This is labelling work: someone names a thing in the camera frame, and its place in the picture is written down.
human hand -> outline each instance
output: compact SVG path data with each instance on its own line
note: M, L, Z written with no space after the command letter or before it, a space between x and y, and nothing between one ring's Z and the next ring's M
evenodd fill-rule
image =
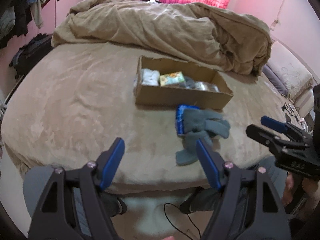
M282 204L284 206L291 203L293 198L293 187L294 187L294 179L292 173L289 173L285 180L285 188L283 197L281 199ZM320 200L320 188L318 182L304 178L302 180L302 188L307 193L308 199L304 206L299 210L297 218L302 221L306 221L308 217L312 214L314 209Z

blue gripper pad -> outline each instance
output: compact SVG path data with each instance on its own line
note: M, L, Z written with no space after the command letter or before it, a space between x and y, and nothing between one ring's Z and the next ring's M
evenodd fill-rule
M99 187L102 191L111 185L124 154L124 149L124 140L122 138L117 138L108 150L108 154L110 156L102 169L101 181L99 184Z
M222 176L221 172L223 172L224 164L220 154L214 152L205 141L200 139L196 142L196 152L210 187L220 190L222 188L220 182Z
M279 133L286 133L287 127L285 123L274 120L270 117L263 116L260 120L261 124Z

tile floor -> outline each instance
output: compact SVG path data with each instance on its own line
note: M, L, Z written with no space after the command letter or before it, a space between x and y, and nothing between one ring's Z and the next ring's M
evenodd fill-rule
M24 203L22 179L11 159L4 151L0 161L0 200L11 219L27 235L31 218ZM173 235L176 240L187 239L175 230L167 221L163 204L179 205L189 191L178 192L146 192L134 194L124 199L128 211L123 216L113 218L116 231L125 240L156 240ZM198 232L186 215L172 206L166 207L172 223L193 239L198 239ZM203 231L208 223L211 212L191 214L193 222Z

black bag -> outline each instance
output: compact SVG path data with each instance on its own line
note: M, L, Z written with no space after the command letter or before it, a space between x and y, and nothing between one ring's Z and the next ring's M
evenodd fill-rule
M10 66L17 71L16 79L27 75L45 55L53 50L51 38L52 34L38 34L27 45L19 49L10 63Z

purple pillow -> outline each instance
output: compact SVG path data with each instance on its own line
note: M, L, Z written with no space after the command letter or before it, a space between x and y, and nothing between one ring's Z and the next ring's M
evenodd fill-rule
M287 96L287 88L267 65L263 66L262 72L267 76L268 80L271 82L271 84L273 84L273 86L279 91L280 94Z

